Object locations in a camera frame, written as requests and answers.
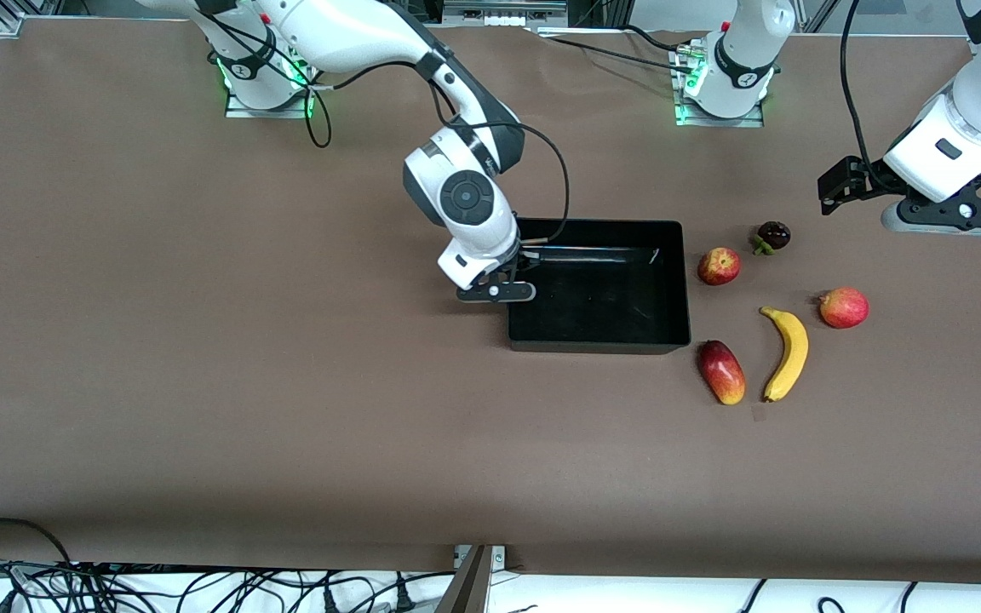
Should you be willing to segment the yellow banana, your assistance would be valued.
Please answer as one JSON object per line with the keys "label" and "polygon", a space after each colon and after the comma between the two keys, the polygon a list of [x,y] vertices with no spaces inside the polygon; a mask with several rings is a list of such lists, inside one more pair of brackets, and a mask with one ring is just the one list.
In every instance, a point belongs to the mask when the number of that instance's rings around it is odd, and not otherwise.
{"label": "yellow banana", "polygon": [[783,339],[783,356],[771,379],[767,381],[762,395],[766,403],[775,403],[786,399],[800,379],[810,342],[806,327],[797,315],[769,306],[760,307],[760,314],[772,321]]}

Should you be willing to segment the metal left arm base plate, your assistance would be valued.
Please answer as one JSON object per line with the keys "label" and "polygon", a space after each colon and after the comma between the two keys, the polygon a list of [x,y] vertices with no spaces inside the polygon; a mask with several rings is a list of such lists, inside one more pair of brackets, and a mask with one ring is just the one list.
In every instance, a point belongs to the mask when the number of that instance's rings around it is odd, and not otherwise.
{"label": "metal left arm base plate", "polygon": [[762,128],[764,125],[763,100],[767,89],[763,87],[756,97],[753,107],[739,117],[719,117],[706,112],[698,105],[698,101],[690,97],[689,90],[706,77],[704,61],[704,39],[690,39],[689,43],[681,43],[675,51],[668,54],[670,63],[677,67],[689,67],[690,73],[671,72],[671,86],[674,91],[674,115],[676,124],[680,127],[709,127],[709,128]]}

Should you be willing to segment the red yellow mango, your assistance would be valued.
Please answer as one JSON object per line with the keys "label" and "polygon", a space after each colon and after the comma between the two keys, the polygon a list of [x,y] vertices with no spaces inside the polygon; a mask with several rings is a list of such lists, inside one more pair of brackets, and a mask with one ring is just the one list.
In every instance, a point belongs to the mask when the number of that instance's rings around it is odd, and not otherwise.
{"label": "red yellow mango", "polygon": [[697,350],[697,368],[711,393],[724,406],[736,406],[746,396],[746,376],[735,353],[723,341],[705,341]]}

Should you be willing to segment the black plastic box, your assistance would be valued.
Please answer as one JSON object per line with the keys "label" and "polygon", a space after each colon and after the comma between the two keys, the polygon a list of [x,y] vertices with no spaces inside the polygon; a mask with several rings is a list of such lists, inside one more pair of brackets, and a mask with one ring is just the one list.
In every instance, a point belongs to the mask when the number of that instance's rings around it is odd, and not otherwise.
{"label": "black plastic box", "polygon": [[533,301],[511,303],[515,352],[666,354],[691,342],[684,229],[677,221],[521,218],[547,239],[542,263],[519,272]]}

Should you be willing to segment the red yellow apple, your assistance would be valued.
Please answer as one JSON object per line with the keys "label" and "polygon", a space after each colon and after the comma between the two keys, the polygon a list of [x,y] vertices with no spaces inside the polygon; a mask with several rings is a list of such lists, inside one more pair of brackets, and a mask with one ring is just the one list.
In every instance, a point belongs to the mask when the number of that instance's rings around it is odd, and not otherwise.
{"label": "red yellow apple", "polygon": [[708,286],[731,283],[740,272],[740,256],[734,249],[725,247],[709,249],[697,264],[698,279]]}

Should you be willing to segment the silver corner bracket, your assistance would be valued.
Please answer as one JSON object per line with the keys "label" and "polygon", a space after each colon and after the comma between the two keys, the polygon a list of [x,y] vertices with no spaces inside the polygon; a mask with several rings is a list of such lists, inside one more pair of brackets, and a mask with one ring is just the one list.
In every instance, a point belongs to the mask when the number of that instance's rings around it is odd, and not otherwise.
{"label": "silver corner bracket", "polygon": [[[459,570],[463,566],[464,559],[468,557],[468,554],[473,551],[472,546],[463,544],[463,546],[453,547],[453,568]],[[488,546],[488,551],[490,551],[491,558],[491,573],[499,573],[499,571],[504,571],[506,568],[506,548],[504,546]]]}

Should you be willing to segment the red peach apple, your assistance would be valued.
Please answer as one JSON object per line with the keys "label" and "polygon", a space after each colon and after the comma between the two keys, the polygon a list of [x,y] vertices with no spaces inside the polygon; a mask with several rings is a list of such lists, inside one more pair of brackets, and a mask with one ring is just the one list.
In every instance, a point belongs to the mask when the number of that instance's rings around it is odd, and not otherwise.
{"label": "red peach apple", "polygon": [[852,329],[868,318],[869,300],[856,288],[839,287],[820,296],[818,313],[833,329]]}

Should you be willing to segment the dark purple mangosteen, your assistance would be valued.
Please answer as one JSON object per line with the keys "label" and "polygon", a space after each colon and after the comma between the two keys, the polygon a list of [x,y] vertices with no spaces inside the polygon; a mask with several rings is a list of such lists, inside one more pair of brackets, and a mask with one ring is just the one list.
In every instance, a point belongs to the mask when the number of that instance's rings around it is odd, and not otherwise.
{"label": "dark purple mangosteen", "polygon": [[753,255],[775,255],[780,249],[785,249],[793,233],[789,226],[778,221],[768,221],[762,224],[752,237]]}

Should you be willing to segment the aluminium profile bar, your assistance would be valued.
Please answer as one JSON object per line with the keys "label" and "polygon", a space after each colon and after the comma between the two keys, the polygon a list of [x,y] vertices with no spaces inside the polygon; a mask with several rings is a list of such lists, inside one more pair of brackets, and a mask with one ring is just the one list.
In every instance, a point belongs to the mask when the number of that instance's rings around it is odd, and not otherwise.
{"label": "aluminium profile bar", "polygon": [[495,554],[492,546],[471,546],[433,613],[485,613]]}

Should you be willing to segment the grey power strip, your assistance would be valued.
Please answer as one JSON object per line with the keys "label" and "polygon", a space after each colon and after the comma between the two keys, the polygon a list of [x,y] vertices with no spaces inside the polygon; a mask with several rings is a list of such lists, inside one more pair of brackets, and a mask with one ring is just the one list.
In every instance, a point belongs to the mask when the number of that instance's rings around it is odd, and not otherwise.
{"label": "grey power strip", "polygon": [[569,26],[567,0],[441,0],[440,15],[445,26]]}

